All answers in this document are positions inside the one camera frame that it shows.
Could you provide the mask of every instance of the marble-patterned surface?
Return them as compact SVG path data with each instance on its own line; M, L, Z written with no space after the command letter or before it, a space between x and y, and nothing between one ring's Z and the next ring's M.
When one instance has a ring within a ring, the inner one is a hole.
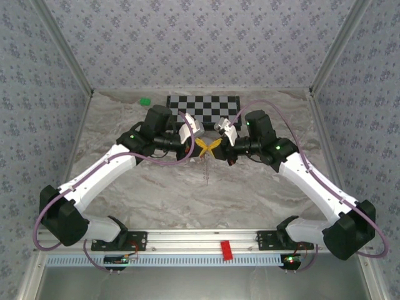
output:
M326 167L308 102L301 92L276 91L110 91L94 93L71 177L99 159L121 133L144 119L152 104L165 104L168 94L238 95L241 104L254 99L276 103L291 120L305 151L323 173ZM290 137L279 116L267 105L254 105L272 119L278 136ZM245 126L240 135L247 134ZM217 139L206 132L207 143ZM165 160L174 160L170 153ZM240 158L229 167L206 155L177 166L142 162L110 184L89 205L89 214L113 215L129 228L273 228L293 214L322 219L319 209L295 185L270 167Z

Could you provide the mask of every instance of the cable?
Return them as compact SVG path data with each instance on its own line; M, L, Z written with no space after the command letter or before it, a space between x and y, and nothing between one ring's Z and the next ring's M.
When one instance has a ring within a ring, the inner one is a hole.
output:
M297 243L297 246L296 246L296 250L294 250L294 252L292 253L292 255L291 256L294 256L297 252L298 252L298 249L299 249L299 242Z
M292 134L292 137L294 139L294 142L297 145L297 148L299 148L299 153L301 156L301 159L304 163L304 166L306 167L306 169L308 170L308 172L310 173L310 175L325 189L327 190L329 193L331 193L335 198L337 198L340 202L344 203L345 205L347 205L349 208L351 208L352 210L354 210L356 213L358 213L365 221L367 221L368 224L370 224L372 226L372 228L374 228L376 230L376 232L379 234L379 236L382 239L383 245L384 245L384 249L382 251L382 253L380 254L368 254L368 253L363 253L363 252L357 252L358 255L361 256L365 256L367 258L383 258L384 256L386 256L389 252L389 242L388 239L386 238L386 236L383 234L383 232L381 231L381 229L376 225L376 223L374 221L372 221L367 215L365 215L362 211L360 211L356 206L352 205L351 203L349 203L348 201L346 201L344 198L342 198L338 193L336 193L335 191L333 191L327 184L325 184L325 182L323 182L317 174L314 173L314 171L311 169L310 165L308 164L308 160L307 157L304 153L303 147L300 144L300 141L298 139L298 137L296 136L296 134L293 131L293 127L290 123L290 121L288 119L286 119L286 117L283 115L283 113L281 112L281 110L273 103L269 102L268 100L255 100L252 101L248 104L246 104L245 106L243 106L243 108L237 113L237 115L235 116L235 118L231 121L229 127L231 127L238 119L239 116L249 107L252 106L253 104L256 103L266 103L270 106L272 106L272 108L275 109L275 111L280 115L280 117L282 118L282 120L285 122L287 128L289 129L290 133Z
M168 152L169 152L169 151L166 151L166 152L164 153L164 155L162 155L162 156L150 155L150 157L151 157L151 158L165 158L165 157L167 156Z
M134 126L132 126L131 130L135 130L139 126L142 126L142 124L143 124L143 121L137 122Z
M190 158L190 156L193 153L194 150L194 133L193 133L193 129L189 124L189 121L186 119L185 115L182 112L179 112L179 114L181 115L181 117L183 118L183 121L186 123L186 125L189 128L189 132L190 132L190 137L191 137L191 146L189 149L189 152L186 154L186 156L178 161L173 161L173 162L166 162L166 161L158 161L156 159L147 157L147 156L143 156L141 154L138 153L131 153L131 152L125 152L125 153L118 153L115 154L113 156L110 156L108 158L108 162L112 161L113 159L119 158L121 156L134 156L136 158L141 158L143 160L146 161L151 161L152 163L156 163L156 164L160 164L162 166L173 166L175 164L180 164L183 163L184 161L186 161L187 159ZM56 245L52 246L52 247L42 247L39 244L38 241L38 229L40 226L40 223L44 217L44 215L47 213L47 211L50 209L50 207L56 203L57 201L59 201L62 197L64 197L66 194L68 194L69 192L71 192L71 190L75 190L78 186L80 186L82 183L84 183L89 177L91 177L95 172L97 172L100 168L102 168L105 164L107 164L106 161L103 161L102 163L98 164L96 167L94 167L90 172L88 172L85 176L83 176L76 184L74 184L70 189L65 190L64 192L62 192L60 195L57 195L53 200L51 200L45 207L44 209L40 212L39 217L37 217L37 220L35 222L34 225L34 229L33 229L33 234L32 234L32 240L34 245L41 251L51 251L56 249L57 247L59 247L61 245L61 243L57 243Z
M139 246L138 246L138 244L135 241L128 241L128 242L129 242L129 244L135 246L135 252L131 253L131 254L128 254L128 257L130 258L131 255L135 255L136 254L135 259L139 259Z
M305 244L303 244L302 242L300 242L300 244L303 245L303 247L306 250L306 255L303 257L303 259L305 259L307 257L307 254L308 254L307 246Z
M262 163L263 163L262 161L257 161L257 160L255 160L255 159L252 158L250 155L247 155L247 158L250 159L251 161L254 161L255 163L259 163L259 164L262 164Z
M109 274L119 274L119 271L117 270L108 270L105 267L99 266L98 264L96 264L96 262L90 257L88 250L86 249L86 242L88 240L85 239L83 241L83 252L85 253L85 256L87 257L87 259L90 261L90 263L98 270L109 273Z
M311 268L313 266L313 264L316 262L317 256L318 256L318 244L315 244L315 253L314 253L314 256L312 257L312 260L304 268L302 268L300 270L296 270L296 273L304 272L304 271L308 270L309 268Z

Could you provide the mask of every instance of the black joint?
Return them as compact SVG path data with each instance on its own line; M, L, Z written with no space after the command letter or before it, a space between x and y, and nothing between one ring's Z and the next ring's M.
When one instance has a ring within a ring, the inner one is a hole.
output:
M263 164L270 166L274 162L274 158L268 154L259 154L260 160Z
M121 228L121 231L119 232L115 240L107 244L112 243L114 244L116 249L121 249L126 244L128 238L128 228L116 217L113 216L108 216L108 217L118 224L119 228Z
M58 195L57 189L46 186L40 192L39 210L42 211ZM82 217L74 203L75 201L68 201L65 197L62 197L49 208L42 219L42 224L64 246L75 244L88 230L88 220Z
M376 210L372 203L365 200L356 207L375 222ZM339 216L340 219L322 233L326 247L345 261L375 237L375 230L356 211L351 210Z
M286 232L286 228L290 222L297 219L298 217L299 216L288 217L283 222L281 222L278 226L276 226L276 236L285 248L293 248L293 247L296 248L296 246L297 246L297 242L293 241L289 237L288 233Z
M295 152L298 152L298 147L289 139L278 138L276 142L265 147L265 152L268 153L272 158L273 162L270 166L278 173L281 163L287 161L287 157Z
M168 129L169 118L173 112L162 105L154 105L147 111L146 118L140 127L140 133L146 139L153 140L154 137L165 133Z
M276 133L269 116L262 110L252 111L244 117L251 139L263 139L266 144L276 140Z

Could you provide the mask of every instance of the checkerboard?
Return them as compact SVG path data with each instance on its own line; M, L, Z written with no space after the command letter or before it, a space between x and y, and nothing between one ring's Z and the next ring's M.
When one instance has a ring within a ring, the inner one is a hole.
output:
M177 127L184 124L178 111L194 116L202 122L205 130L214 130L221 117L232 120L240 110L239 96L168 96L167 107L172 111ZM237 130L242 125L241 117L234 124Z

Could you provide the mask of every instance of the wall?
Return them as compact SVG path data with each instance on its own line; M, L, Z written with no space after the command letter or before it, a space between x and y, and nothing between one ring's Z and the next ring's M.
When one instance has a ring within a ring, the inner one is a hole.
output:
M0 8L0 299L14 299L40 189L60 183L86 97L30 2Z
M354 0L46 0L93 88L306 87Z
M400 4L373 1L318 95L346 188L377 207L400 298Z

